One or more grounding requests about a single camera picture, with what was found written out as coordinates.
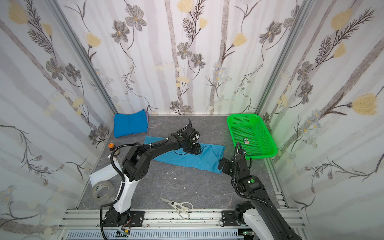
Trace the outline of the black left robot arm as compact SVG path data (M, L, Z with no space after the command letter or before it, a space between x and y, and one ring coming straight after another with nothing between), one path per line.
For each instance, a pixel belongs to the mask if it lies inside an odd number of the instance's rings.
M113 146L111 150L111 166L121 177L121 185L115 200L100 207L100 227L106 225L122 226L131 218L130 213L132 198L136 187L149 171L150 163L156 157L165 153L182 149L186 154L199 155L202 150L198 143L199 132L193 127L192 121L167 135L165 139L149 144L123 144ZM115 153L123 148L128 148L128 153L122 162L122 167L115 164Z

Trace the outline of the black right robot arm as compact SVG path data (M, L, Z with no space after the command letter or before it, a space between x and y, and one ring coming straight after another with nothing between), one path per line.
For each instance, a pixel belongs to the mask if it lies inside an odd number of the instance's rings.
M251 174L240 143L235 145L234 157L221 159L218 169L231 177L235 193L245 199L236 205L233 219L237 225L249 227L254 240L301 239L274 206L261 180Z

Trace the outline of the teal t-shirt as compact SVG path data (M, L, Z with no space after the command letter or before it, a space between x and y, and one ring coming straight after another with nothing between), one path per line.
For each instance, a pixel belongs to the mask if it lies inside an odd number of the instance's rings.
M220 174L219 161L224 157L226 147L221 145L200 144L199 155L186 154L182 149L171 150L154 158L155 161L170 165L195 168Z

